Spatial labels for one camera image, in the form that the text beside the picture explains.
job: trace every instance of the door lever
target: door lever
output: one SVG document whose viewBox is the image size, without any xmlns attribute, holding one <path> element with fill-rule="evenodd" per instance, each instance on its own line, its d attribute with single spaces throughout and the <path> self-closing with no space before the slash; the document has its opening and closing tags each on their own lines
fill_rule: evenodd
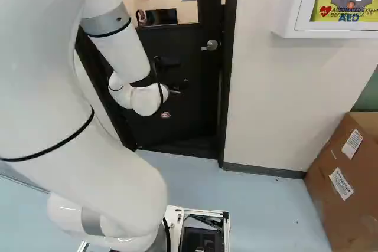
<svg viewBox="0 0 378 252">
<path fill-rule="evenodd" d="M 209 40 L 207 46 L 201 47 L 201 51 L 209 50 L 214 51 L 218 48 L 218 42 L 216 40 Z"/>
</svg>

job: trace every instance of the floor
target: floor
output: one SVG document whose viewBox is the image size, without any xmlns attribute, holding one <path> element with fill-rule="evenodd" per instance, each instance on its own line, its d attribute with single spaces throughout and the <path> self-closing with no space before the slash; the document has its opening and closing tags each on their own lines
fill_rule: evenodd
<svg viewBox="0 0 378 252">
<path fill-rule="evenodd" d="M 230 211 L 232 252 L 331 252 L 302 180 L 226 172 L 207 159 L 139 154 L 162 173 L 171 205 Z M 77 250 L 80 241 L 47 218 L 47 194 L 4 178 L 0 192 L 0 251 Z"/>
</svg>

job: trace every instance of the black door frame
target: black door frame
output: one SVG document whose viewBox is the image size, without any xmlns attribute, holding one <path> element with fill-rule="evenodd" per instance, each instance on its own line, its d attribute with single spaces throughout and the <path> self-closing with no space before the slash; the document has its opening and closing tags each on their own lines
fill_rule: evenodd
<svg viewBox="0 0 378 252">
<path fill-rule="evenodd" d="M 221 71 L 220 121 L 218 129 L 217 160 L 220 168 L 224 164 L 224 148 L 226 146 L 227 118 L 229 112 L 230 83 L 232 58 L 234 49 L 235 22 L 237 0 L 226 0 L 223 18 L 223 68 Z"/>
<path fill-rule="evenodd" d="M 224 147 L 226 141 L 227 115 L 229 108 L 236 7 L 237 0 L 226 0 L 223 12 L 223 41 L 221 45 L 223 50 L 223 62 L 221 64 L 220 79 L 219 124 L 216 134 L 216 159 L 218 160 L 218 165 L 221 168 L 224 164 Z M 204 9 L 212 9 L 212 7 L 206 5 L 198 6 L 198 18 L 200 21 L 204 24 L 206 24 L 207 21 L 214 21 L 213 17 L 203 17 L 202 12 Z M 82 55 L 80 57 L 84 68 L 86 69 L 115 130 L 120 136 L 123 145 L 131 150 L 135 150 L 137 147 L 135 138 L 133 137 L 130 128 L 125 127 L 125 125 L 127 126 L 127 118 L 119 114 L 120 111 L 118 111 L 118 109 L 120 107 L 111 98 L 109 92 L 107 91 L 107 82 L 105 83 L 102 78 L 104 73 L 111 71 L 103 70 L 99 64 L 93 64 L 94 61 L 106 60 L 103 58 L 100 52 L 96 50 L 96 47 L 86 37 L 81 29 L 79 30 L 76 48 L 78 54 Z"/>
</svg>

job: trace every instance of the metal stand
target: metal stand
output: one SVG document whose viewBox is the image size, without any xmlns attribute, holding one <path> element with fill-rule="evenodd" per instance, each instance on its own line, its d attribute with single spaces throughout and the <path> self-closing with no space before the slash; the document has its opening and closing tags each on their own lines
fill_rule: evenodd
<svg viewBox="0 0 378 252">
<path fill-rule="evenodd" d="M 231 252 L 229 212 L 168 206 L 165 218 L 170 227 L 169 252 Z M 77 252 L 88 248 L 90 244 L 83 241 Z"/>
</svg>

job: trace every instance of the metal frame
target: metal frame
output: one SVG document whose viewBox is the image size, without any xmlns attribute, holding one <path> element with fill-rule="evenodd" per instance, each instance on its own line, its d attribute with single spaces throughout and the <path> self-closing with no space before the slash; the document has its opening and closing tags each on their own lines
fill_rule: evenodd
<svg viewBox="0 0 378 252">
<path fill-rule="evenodd" d="M 224 252 L 231 252 L 230 248 L 230 232 L 231 232 L 231 219 L 228 211 L 219 210 L 198 210 L 198 209 L 183 209 L 184 215 L 196 215 L 201 217 L 219 218 L 223 220 L 223 237 L 224 237 Z M 182 216 L 181 224 L 184 222 L 184 216 Z M 83 241 L 78 247 L 76 252 L 86 252 L 90 243 Z"/>
</svg>

